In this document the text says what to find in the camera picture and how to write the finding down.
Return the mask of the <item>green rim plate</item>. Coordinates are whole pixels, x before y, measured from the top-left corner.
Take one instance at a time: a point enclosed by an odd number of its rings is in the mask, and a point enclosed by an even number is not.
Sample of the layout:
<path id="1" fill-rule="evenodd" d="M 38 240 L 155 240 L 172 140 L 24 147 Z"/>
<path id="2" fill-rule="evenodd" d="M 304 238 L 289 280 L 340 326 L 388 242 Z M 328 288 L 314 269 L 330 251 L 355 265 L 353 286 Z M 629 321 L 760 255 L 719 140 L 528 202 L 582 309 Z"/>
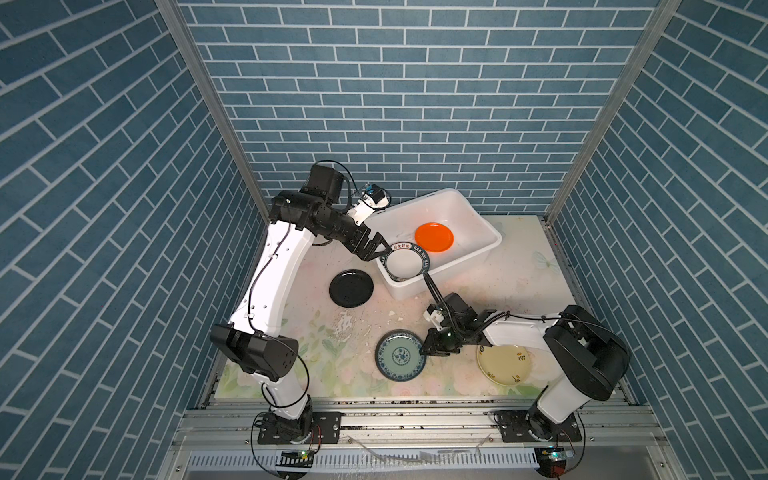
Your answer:
<path id="1" fill-rule="evenodd" d="M 413 242 L 397 242 L 380 260 L 394 282 L 405 282 L 427 272 L 431 265 L 428 253 Z"/>

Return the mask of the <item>green patterned small plate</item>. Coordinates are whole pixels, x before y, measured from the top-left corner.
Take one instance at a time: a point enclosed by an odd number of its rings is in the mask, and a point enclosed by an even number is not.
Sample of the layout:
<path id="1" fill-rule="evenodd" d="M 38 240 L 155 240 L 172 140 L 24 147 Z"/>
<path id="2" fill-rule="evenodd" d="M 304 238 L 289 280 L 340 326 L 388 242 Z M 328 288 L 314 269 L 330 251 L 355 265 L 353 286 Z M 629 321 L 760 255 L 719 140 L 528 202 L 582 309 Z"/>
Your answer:
<path id="1" fill-rule="evenodd" d="M 420 375 L 426 365 L 421 353 L 422 340 L 408 330 L 392 330 L 377 343 L 374 359 L 378 371 L 387 379 L 407 382 Z"/>

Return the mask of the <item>orange round plate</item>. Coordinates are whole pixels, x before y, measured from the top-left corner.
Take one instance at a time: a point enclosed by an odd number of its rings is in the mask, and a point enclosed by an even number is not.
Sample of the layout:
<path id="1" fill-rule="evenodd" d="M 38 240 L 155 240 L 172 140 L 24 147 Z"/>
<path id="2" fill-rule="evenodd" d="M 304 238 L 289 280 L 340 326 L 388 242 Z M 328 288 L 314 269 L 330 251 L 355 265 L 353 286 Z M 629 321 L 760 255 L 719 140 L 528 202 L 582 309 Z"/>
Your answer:
<path id="1" fill-rule="evenodd" d="M 444 224 L 429 222 L 420 225 L 415 233 L 417 245 L 427 252 L 441 253 L 449 250 L 454 244 L 452 230 Z"/>

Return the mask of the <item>cream yellow plate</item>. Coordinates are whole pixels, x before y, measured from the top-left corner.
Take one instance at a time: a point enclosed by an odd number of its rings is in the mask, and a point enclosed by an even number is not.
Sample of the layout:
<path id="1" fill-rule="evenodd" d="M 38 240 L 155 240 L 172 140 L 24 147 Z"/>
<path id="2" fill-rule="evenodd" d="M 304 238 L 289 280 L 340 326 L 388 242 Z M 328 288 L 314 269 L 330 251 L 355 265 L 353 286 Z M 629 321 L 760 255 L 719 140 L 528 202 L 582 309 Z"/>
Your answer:
<path id="1" fill-rule="evenodd" d="M 516 345 L 478 346 L 476 362 L 481 373 L 500 386 L 516 386 L 527 380 L 532 370 L 528 350 Z"/>

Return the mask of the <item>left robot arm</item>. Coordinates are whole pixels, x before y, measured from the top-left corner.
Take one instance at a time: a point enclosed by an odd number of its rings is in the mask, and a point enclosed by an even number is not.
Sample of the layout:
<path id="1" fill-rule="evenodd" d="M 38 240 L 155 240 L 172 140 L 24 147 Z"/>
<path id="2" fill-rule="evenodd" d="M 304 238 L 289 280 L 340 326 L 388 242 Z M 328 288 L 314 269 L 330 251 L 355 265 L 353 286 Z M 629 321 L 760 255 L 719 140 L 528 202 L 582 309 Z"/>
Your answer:
<path id="1" fill-rule="evenodd" d="M 317 237 L 337 241 L 363 261 L 377 259 L 391 248 L 365 221 L 391 202 L 389 193 L 372 184 L 337 208 L 343 189 L 357 190 L 351 174 L 335 161 L 319 161 L 297 191 L 282 191 L 272 200 L 268 228 L 256 271 L 242 300 L 224 324 L 210 332 L 212 343 L 263 388 L 273 412 L 298 421 L 311 411 L 308 389 L 301 386 L 293 366 L 299 360 L 297 341 L 280 331 L 288 294 L 299 266 Z"/>

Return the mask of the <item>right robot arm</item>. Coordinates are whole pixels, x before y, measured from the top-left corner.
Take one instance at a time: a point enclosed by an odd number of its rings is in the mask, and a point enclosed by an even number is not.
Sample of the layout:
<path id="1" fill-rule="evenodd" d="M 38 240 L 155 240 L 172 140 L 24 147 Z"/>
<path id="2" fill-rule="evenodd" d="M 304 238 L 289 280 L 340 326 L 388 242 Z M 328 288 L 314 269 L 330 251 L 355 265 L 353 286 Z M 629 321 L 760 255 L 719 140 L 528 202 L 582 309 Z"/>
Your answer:
<path id="1" fill-rule="evenodd" d="M 536 349 L 554 359 L 558 376 L 525 416 L 528 431 L 540 441 L 553 439 L 589 401 L 609 399 L 630 365 L 626 343 L 578 305 L 531 317 L 493 309 L 477 313 L 455 296 L 429 305 L 424 318 L 432 324 L 420 349 L 425 356 L 446 357 L 478 345 Z"/>

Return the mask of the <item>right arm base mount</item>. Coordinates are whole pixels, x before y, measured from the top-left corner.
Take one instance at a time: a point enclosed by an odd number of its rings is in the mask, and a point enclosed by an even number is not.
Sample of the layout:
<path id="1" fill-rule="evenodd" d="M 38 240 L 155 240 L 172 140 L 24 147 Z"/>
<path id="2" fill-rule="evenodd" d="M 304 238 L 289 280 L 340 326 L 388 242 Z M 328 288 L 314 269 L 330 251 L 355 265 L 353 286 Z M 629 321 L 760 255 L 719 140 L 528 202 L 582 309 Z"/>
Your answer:
<path id="1" fill-rule="evenodd" d="M 575 414 L 556 424 L 533 409 L 496 410 L 491 418 L 504 443 L 555 442 L 562 440 L 576 443 L 583 439 L 583 432 Z"/>

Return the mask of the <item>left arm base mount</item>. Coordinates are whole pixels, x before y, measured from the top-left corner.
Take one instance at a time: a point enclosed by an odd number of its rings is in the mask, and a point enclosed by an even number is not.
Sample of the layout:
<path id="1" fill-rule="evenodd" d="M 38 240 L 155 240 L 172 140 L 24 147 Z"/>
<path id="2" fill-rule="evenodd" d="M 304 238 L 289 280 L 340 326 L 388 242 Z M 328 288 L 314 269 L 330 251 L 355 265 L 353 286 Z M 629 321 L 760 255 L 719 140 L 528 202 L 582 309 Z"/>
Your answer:
<path id="1" fill-rule="evenodd" d="M 314 442 L 337 444 L 342 414 L 338 411 L 302 414 L 299 419 L 288 420 L 272 412 L 264 412 L 255 422 L 259 445 L 288 445 L 306 443 L 310 433 L 318 434 Z"/>

